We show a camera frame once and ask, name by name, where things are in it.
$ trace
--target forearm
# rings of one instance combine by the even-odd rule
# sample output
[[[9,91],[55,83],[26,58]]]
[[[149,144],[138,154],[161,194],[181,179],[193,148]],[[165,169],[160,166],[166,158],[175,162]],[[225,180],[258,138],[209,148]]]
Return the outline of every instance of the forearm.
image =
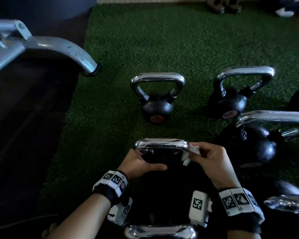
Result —
[[[94,239],[110,209],[111,202],[106,197],[92,194],[57,227],[49,239]]]
[[[247,231],[228,231],[227,239],[261,239],[257,233],[251,233]]]

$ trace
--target round sticker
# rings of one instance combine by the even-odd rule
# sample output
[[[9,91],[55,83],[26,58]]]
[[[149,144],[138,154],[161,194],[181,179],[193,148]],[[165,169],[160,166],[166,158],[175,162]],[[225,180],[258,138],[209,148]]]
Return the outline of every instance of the round sticker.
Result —
[[[233,117],[237,116],[238,113],[239,113],[239,112],[238,112],[237,110],[232,110],[232,111],[229,111],[229,112],[224,113],[224,114],[223,114],[223,118],[224,118],[224,119],[233,118]]]
[[[261,167],[263,164],[260,162],[251,162],[251,163],[244,163],[240,165],[240,168],[255,168],[255,167]]]
[[[152,116],[152,117],[150,118],[150,121],[151,121],[151,122],[155,122],[155,123],[160,123],[160,122],[162,122],[163,120],[164,120],[164,117],[159,116],[159,115],[155,115],[155,116]]]

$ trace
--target black rubber foot cap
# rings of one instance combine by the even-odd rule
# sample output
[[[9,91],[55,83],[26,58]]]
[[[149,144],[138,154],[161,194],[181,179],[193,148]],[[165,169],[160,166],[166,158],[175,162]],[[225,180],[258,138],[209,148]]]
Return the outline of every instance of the black rubber foot cap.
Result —
[[[100,71],[100,69],[102,68],[102,65],[100,63],[97,63],[97,62],[96,62],[96,64],[97,64],[96,69],[92,73],[89,73],[89,74],[85,74],[84,73],[84,76],[86,76],[86,77],[92,77],[92,76],[97,75],[98,72]]]

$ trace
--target person's left arm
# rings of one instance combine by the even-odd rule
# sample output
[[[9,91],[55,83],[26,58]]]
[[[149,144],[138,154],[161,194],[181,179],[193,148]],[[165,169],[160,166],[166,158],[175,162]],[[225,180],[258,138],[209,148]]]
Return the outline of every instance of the person's left arm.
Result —
[[[164,171],[164,164],[149,164],[130,149],[118,170],[130,180],[149,171]],[[92,194],[69,215],[48,239],[94,239],[111,209],[111,202],[101,194]]]

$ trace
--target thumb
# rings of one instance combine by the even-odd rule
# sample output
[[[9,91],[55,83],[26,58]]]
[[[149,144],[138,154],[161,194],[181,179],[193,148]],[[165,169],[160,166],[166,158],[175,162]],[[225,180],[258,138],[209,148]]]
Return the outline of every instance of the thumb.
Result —
[[[199,163],[201,166],[204,165],[206,158],[195,154],[193,152],[188,152],[188,157],[191,161]]]
[[[163,163],[150,163],[149,169],[151,171],[164,171],[167,169],[167,166]]]

